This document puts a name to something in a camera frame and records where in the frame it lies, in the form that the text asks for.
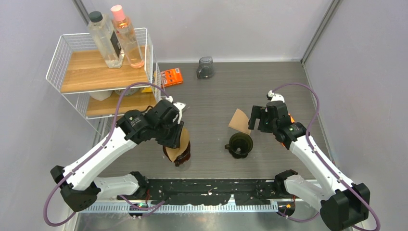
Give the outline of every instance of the white wall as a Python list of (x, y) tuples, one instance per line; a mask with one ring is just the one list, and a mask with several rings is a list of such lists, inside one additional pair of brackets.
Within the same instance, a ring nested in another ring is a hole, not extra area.
[(147, 27), (161, 62), (300, 60), (331, 0), (83, 0), (89, 12), (124, 7)]
[[(45, 75), (59, 36), (86, 27), (70, 0), (2, 1), (0, 22), (0, 230), (61, 230), (42, 219), (50, 170), (82, 156), (95, 132)], [(58, 192), (50, 218), (67, 211)]]
[(406, 0), (343, 1), (306, 63), (335, 161), (370, 188), (385, 231), (408, 227), (407, 12)]

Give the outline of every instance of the gray plastic object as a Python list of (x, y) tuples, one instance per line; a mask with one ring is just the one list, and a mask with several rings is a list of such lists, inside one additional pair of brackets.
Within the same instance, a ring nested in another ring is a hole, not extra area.
[(198, 61), (197, 78), (211, 78), (216, 73), (213, 65), (213, 57), (206, 56)]

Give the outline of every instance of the brown paper filter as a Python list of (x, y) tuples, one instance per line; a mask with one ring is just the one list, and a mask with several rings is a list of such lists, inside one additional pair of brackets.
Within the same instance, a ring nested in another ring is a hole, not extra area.
[(228, 127), (250, 135), (251, 130), (248, 129), (248, 122), (249, 118), (245, 113), (242, 110), (237, 109), (229, 122)]
[(166, 152), (171, 162), (174, 162), (177, 159), (177, 157), (187, 149), (187, 146), (189, 146), (189, 141), (190, 141), (189, 131), (187, 131), (187, 129), (183, 127), (180, 136), (180, 147), (179, 148), (166, 147)]

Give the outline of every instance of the bottle label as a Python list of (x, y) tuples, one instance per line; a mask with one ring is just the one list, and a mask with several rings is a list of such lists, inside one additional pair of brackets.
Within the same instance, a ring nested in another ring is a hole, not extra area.
[(119, 43), (119, 40), (117, 39), (117, 36), (116, 36), (115, 32), (112, 33), (111, 43), (112, 43), (112, 45), (114, 47), (116, 55), (119, 57), (120, 51), (122, 50), (122, 48), (120, 47), (120, 43)]

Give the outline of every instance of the pink bottle cap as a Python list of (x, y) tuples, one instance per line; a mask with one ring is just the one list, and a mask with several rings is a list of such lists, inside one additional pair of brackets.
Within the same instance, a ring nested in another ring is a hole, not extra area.
[(116, 5), (111, 8), (112, 14), (114, 15), (114, 20), (117, 22), (123, 21), (126, 19), (126, 15), (123, 12), (121, 5)]

